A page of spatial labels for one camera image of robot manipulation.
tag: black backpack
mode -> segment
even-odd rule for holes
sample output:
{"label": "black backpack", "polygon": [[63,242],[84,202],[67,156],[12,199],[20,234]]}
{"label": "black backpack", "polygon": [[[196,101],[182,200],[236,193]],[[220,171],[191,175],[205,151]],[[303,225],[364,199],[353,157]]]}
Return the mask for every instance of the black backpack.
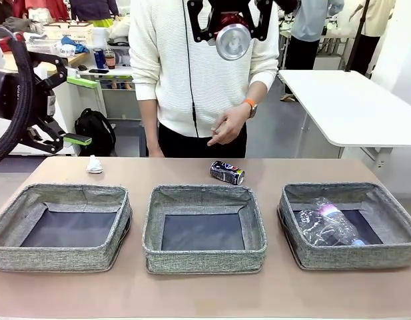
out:
{"label": "black backpack", "polygon": [[75,121],[75,131],[78,135],[92,138],[89,145],[81,146],[80,156],[108,157],[115,149],[117,142],[115,132],[105,116],[99,111],[85,109]]}

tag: yellow-green cloth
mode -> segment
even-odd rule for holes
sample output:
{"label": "yellow-green cloth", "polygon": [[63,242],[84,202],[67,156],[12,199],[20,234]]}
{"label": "yellow-green cloth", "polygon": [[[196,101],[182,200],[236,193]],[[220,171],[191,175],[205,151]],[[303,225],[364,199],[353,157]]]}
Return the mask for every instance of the yellow-green cloth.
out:
{"label": "yellow-green cloth", "polygon": [[102,28],[109,28],[111,25],[113,25],[112,19],[91,20],[88,22],[92,23],[95,27],[102,27]]}

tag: white zip-up sweater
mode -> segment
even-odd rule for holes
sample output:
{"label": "white zip-up sweater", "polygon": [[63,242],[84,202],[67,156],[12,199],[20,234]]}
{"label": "white zip-up sweater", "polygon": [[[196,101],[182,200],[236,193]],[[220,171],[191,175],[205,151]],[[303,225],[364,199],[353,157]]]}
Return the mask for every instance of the white zip-up sweater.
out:
{"label": "white zip-up sweater", "polygon": [[[187,137],[196,137],[196,131],[182,5],[186,9],[198,133],[199,137],[210,137],[218,117],[243,102],[249,84],[261,81],[268,90],[272,86],[278,65],[277,7],[272,6],[267,40],[253,39],[244,57],[226,61],[215,47],[193,40],[187,0],[131,1],[129,42],[137,100],[157,99],[159,122]],[[210,9],[204,0],[201,27],[207,24]],[[257,25],[260,13],[254,1],[250,10]]]}

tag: shoe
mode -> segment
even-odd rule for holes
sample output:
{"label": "shoe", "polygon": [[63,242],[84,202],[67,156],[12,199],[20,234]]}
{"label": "shoe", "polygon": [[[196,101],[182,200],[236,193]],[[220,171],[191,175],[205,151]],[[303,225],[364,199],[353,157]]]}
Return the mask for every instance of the shoe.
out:
{"label": "shoe", "polygon": [[293,94],[286,93],[279,99],[279,101],[282,101],[282,102],[295,102],[296,97]]}

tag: hand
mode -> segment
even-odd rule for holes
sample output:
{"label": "hand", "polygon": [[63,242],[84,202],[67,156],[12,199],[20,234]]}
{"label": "hand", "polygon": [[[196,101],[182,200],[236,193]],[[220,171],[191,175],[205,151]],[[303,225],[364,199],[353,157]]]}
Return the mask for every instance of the hand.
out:
{"label": "hand", "polygon": [[243,103],[228,111],[225,111],[217,120],[215,128],[212,130],[212,139],[207,143],[208,146],[220,143],[226,145],[235,140],[246,120],[250,117],[251,106]]}
{"label": "hand", "polygon": [[149,158],[165,158],[161,148],[149,149]]}

